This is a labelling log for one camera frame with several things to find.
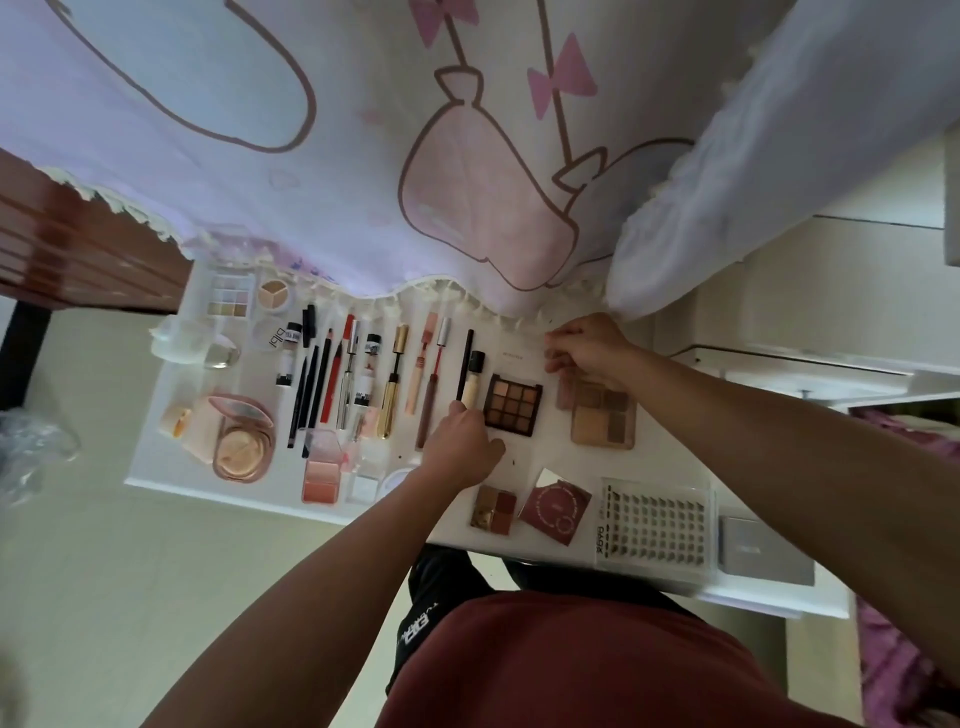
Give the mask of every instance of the pink bow print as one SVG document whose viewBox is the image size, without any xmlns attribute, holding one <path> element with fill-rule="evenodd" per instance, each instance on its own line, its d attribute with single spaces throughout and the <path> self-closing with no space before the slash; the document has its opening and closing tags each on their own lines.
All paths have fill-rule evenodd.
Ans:
<svg viewBox="0 0 960 728">
<path fill-rule="evenodd" d="M 564 47 L 553 66 L 553 76 L 546 76 L 533 68 L 527 69 L 527 82 L 534 100 L 534 111 L 542 119 L 550 108 L 554 90 L 574 96 L 596 96 L 597 84 L 590 76 L 590 69 L 580 52 L 580 43 L 572 33 L 566 37 Z"/>
<path fill-rule="evenodd" d="M 470 25 L 480 22 L 480 15 L 473 0 L 410 0 L 410 12 L 414 14 L 420 38 L 427 48 L 433 45 L 447 15 Z"/>
</svg>

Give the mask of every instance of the gold mascara tube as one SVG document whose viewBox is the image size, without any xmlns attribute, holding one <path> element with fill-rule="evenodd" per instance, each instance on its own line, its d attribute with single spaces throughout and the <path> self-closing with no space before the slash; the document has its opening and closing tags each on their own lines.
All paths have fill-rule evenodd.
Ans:
<svg viewBox="0 0 960 728">
<path fill-rule="evenodd" d="M 383 391 L 383 406 L 380 408 L 380 419 L 376 422 L 376 434 L 386 440 L 394 429 L 394 415 L 396 414 L 397 390 L 400 386 L 400 357 L 407 347 L 407 334 L 410 327 L 406 324 L 400 324 L 396 327 L 396 336 L 394 337 L 394 370 L 390 372 L 387 379 L 387 388 Z"/>
</svg>

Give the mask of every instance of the eyeshadow palette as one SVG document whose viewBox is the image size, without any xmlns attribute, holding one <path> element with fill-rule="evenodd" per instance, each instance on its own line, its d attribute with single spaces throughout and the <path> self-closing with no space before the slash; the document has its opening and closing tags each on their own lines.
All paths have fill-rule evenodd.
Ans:
<svg viewBox="0 0 960 728">
<path fill-rule="evenodd" d="M 473 502 L 470 525 L 500 536 L 509 536 L 515 508 L 516 496 L 513 493 L 481 485 Z"/>
<path fill-rule="evenodd" d="M 253 273 L 216 273 L 206 312 L 210 316 L 245 319 L 253 308 Z"/>
<path fill-rule="evenodd" d="M 709 490 L 604 479 L 598 569 L 703 583 L 716 571 Z"/>
<path fill-rule="evenodd" d="M 577 379 L 570 440 L 595 448 L 632 449 L 636 441 L 636 402 L 591 377 Z"/>
<path fill-rule="evenodd" d="M 530 437 L 543 396 L 541 384 L 528 384 L 493 375 L 483 412 L 487 427 Z"/>
<path fill-rule="evenodd" d="M 587 512 L 591 496 L 573 483 L 560 480 L 550 471 L 543 471 L 537 482 L 544 481 L 546 485 L 538 485 L 531 491 L 520 511 L 520 520 L 554 541 L 569 546 Z"/>
</svg>

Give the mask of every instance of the eyeshadow pan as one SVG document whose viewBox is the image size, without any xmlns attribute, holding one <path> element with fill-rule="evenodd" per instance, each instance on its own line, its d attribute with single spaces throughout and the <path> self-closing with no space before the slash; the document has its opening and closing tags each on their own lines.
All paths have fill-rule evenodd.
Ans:
<svg viewBox="0 0 960 728">
<path fill-rule="evenodd" d="M 604 390 L 603 406 L 613 412 L 626 412 L 627 405 L 630 403 L 630 397 L 626 392 L 613 392 L 609 389 Z"/>
</svg>

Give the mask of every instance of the eyeliner pencil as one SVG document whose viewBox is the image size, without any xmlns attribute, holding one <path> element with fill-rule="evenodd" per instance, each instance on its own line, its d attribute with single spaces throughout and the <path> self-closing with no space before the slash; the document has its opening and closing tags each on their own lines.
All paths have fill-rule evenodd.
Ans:
<svg viewBox="0 0 960 728">
<path fill-rule="evenodd" d="M 303 405 L 303 381 L 306 379 L 306 356 L 303 358 L 303 364 L 300 366 L 300 386 L 297 387 L 297 398 L 294 400 L 294 418 L 290 423 L 290 437 L 287 439 L 287 447 L 292 448 L 294 441 L 297 440 L 297 424 L 300 422 L 300 409 Z"/>
<path fill-rule="evenodd" d="M 460 365 L 460 381 L 457 382 L 457 397 L 459 400 L 464 395 L 464 385 L 467 383 L 467 366 L 470 363 L 470 352 L 473 351 L 473 329 L 467 332 L 467 345 L 464 348 L 464 362 Z"/>
<path fill-rule="evenodd" d="M 317 354 L 320 353 L 320 347 L 313 346 L 313 356 L 310 357 L 310 369 L 307 370 L 306 384 L 303 385 L 303 397 L 300 400 L 300 415 L 297 417 L 297 429 L 306 427 L 307 403 L 313 395 L 313 382 L 317 378 Z"/>
<path fill-rule="evenodd" d="M 320 370 L 317 372 L 317 388 L 313 392 L 313 404 L 310 405 L 310 417 L 307 420 L 307 429 L 313 429 L 317 426 L 317 415 L 320 413 L 320 397 L 324 393 L 324 377 L 326 377 L 326 363 L 330 359 L 330 345 L 333 343 L 333 329 L 326 330 L 324 339 L 324 353 L 320 357 Z M 313 438 L 307 433 L 303 440 L 303 457 L 310 455 L 310 446 L 313 444 Z"/>
</svg>

